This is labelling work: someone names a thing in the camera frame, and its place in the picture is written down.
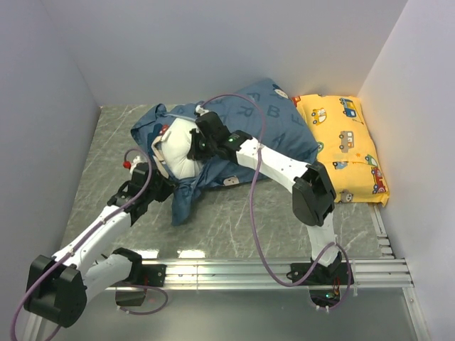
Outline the white pillow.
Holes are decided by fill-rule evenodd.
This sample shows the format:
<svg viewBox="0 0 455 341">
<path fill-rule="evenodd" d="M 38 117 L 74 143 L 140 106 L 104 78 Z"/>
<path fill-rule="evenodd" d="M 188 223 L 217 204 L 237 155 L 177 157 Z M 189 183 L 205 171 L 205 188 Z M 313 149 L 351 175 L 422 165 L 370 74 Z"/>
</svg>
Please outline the white pillow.
<svg viewBox="0 0 455 341">
<path fill-rule="evenodd" d="M 203 163 L 191 160 L 191 130 L 196 128 L 193 121 L 175 118 L 171 124 L 164 124 L 159 135 L 151 142 L 154 160 L 160 163 L 164 175 L 175 179 L 194 178 L 202 170 Z"/>
</svg>

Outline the blue cartoon mouse pillowcase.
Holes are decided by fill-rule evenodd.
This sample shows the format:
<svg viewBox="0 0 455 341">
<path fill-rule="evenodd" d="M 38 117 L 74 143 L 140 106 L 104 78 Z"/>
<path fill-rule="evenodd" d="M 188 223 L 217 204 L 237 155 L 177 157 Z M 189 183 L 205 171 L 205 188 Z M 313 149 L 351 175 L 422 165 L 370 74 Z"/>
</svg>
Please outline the blue cartoon mouse pillowcase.
<svg viewBox="0 0 455 341">
<path fill-rule="evenodd" d="M 307 163 L 316 160 L 318 144 L 313 134 L 291 98 L 274 80 L 265 79 L 236 91 L 235 96 L 199 104 L 217 113 L 230 131 L 243 131 L 295 160 Z M 175 118 L 195 123 L 195 107 L 195 103 L 189 103 L 168 109 L 164 104 L 157 104 L 133 125 L 132 138 L 155 161 L 151 142 L 159 135 L 161 127 L 171 124 Z M 249 183 L 253 179 L 252 169 L 217 156 L 201 162 L 202 170 L 194 178 L 179 180 L 167 176 L 177 183 L 171 206 L 174 226 L 183 224 L 189 218 L 193 203 L 202 190 Z"/>
</svg>

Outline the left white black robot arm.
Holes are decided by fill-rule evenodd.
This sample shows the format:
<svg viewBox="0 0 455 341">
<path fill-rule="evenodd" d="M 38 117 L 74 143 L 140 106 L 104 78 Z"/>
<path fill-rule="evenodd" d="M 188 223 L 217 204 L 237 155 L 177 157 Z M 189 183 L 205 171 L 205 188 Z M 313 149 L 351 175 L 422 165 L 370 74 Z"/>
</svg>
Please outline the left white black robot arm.
<svg viewBox="0 0 455 341">
<path fill-rule="evenodd" d="M 173 192 L 171 181 L 153 163 L 140 162 L 131 171 L 130 180 L 89 227 L 53 256 L 40 255 L 32 262 L 22 304 L 26 311 L 68 328 L 95 296 L 114 284 L 143 291 L 163 287 L 166 265 L 147 266 L 135 251 L 120 247 L 98 259 L 146 214 L 153 201 L 163 202 Z"/>
</svg>

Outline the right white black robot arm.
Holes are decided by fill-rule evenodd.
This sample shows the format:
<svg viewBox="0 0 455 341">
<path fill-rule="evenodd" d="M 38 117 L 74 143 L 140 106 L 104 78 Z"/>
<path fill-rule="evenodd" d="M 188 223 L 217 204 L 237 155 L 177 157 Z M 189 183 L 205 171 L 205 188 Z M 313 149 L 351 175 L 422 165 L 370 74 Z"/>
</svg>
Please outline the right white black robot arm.
<svg viewBox="0 0 455 341">
<path fill-rule="evenodd" d="M 292 212 L 304 223 L 311 242 L 311 266 L 303 280 L 327 284 L 338 275 L 341 251 L 336 244 L 333 211 L 336 193 L 322 163 L 306 163 L 261 144 L 243 131 L 231 132 L 215 112 L 198 107 L 188 157 L 202 161 L 218 156 L 265 175 L 291 193 Z"/>
</svg>

